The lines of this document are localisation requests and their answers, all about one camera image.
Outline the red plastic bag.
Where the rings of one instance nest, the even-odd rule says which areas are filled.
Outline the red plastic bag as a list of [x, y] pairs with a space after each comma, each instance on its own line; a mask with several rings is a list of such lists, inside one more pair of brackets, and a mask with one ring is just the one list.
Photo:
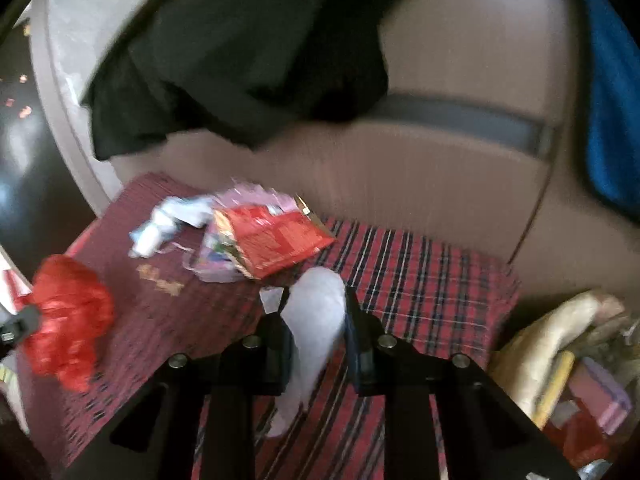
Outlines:
[[88, 391], [96, 341], [114, 321], [110, 292], [93, 270], [54, 255], [38, 269], [30, 300], [41, 314], [40, 327], [24, 343], [32, 370], [58, 378], [67, 390]]

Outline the white blue mask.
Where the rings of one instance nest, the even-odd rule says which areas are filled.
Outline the white blue mask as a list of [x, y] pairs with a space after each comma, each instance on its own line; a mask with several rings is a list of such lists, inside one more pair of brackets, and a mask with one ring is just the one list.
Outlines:
[[150, 258], [172, 240], [183, 226], [203, 229], [213, 219], [214, 196], [169, 196], [156, 205], [146, 220], [129, 233], [131, 258]]

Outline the pink plastic packaging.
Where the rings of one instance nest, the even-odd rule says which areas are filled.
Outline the pink plastic packaging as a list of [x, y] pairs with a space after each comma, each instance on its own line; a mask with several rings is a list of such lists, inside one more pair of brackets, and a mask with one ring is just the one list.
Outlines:
[[310, 208], [301, 197], [264, 188], [254, 182], [235, 181], [231, 188], [208, 196], [208, 199], [212, 204], [212, 216], [201, 246], [198, 250], [183, 248], [182, 259], [182, 266], [204, 283], [233, 283], [244, 276], [252, 278], [241, 255], [239, 237], [224, 215], [225, 210], [264, 206], [268, 214], [276, 217], [293, 211], [306, 217], [311, 215]]

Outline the white tissue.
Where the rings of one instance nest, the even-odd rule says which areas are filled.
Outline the white tissue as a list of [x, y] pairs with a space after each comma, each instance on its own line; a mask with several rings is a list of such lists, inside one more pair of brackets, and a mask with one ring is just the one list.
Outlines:
[[260, 293], [267, 314], [279, 313], [293, 335], [292, 373], [274, 401], [268, 438], [288, 432], [311, 395], [344, 333], [346, 287], [340, 274], [314, 266], [289, 288], [265, 287]]

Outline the trash bin with bag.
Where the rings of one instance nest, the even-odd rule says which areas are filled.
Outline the trash bin with bag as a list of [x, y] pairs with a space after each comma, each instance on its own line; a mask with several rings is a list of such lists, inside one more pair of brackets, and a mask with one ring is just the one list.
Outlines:
[[639, 439], [639, 315], [587, 290], [520, 330], [492, 379], [583, 479], [602, 479]]

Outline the black door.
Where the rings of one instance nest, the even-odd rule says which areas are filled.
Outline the black door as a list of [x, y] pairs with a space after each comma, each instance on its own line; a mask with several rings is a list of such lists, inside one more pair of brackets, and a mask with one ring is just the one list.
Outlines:
[[1, 44], [1, 247], [25, 278], [62, 254], [96, 218], [68, 171], [40, 101], [29, 36]]

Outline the red plaid cloth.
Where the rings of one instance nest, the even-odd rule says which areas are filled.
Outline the red plaid cloth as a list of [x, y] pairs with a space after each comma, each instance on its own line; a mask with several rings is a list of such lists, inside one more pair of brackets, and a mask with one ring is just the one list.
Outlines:
[[[85, 393], [35, 375], [26, 360], [18, 379], [30, 436], [54, 474], [62, 474], [168, 356], [221, 352], [250, 333], [262, 314], [252, 281], [209, 284], [183, 265], [201, 233], [183, 230], [178, 247], [148, 260], [128, 255], [130, 232], [165, 197], [193, 188], [161, 174], [129, 183], [75, 252], [96, 271], [115, 303]], [[486, 365], [499, 327], [518, 301], [518, 279], [500, 259], [408, 231], [326, 218], [334, 243], [311, 259], [340, 274], [364, 310], [420, 351], [446, 358], [461, 351]], [[283, 437], [259, 442], [262, 479], [378, 479], [383, 474], [383, 402], [361, 399], [334, 356]]]

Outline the red snack wrapper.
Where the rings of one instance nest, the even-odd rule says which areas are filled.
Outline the red snack wrapper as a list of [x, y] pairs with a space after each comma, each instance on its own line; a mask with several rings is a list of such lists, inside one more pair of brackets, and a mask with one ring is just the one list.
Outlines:
[[264, 206], [225, 210], [252, 280], [262, 280], [300, 263], [334, 242], [319, 221], [298, 211], [268, 214]]

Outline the grey countertop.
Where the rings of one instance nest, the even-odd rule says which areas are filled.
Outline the grey countertop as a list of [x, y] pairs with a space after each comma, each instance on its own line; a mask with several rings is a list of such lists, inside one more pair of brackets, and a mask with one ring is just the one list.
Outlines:
[[111, 164], [93, 158], [81, 106], [96, 66], [148, 0], [32, 0], [30, 52], [54, 140], [84, 199], [102, 214], [122, 188]]

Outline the black cloth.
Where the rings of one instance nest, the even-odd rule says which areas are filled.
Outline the black cloth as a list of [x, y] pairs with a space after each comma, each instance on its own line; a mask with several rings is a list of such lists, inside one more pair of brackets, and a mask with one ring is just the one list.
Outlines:
[[399, 1], [150, 0], [82, 100], [94, 157], [191, 130], [259, 148], [299, 122], [353, 122], [386, 96], [378, 29]]

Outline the blue towel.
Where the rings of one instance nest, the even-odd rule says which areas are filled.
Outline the blue towel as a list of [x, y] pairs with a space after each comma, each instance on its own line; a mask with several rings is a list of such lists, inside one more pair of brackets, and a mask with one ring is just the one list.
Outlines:
[[608, 0], [582, 0], [590, 55], [584, 162], [603, 203], [639, 222], [639, 46]]

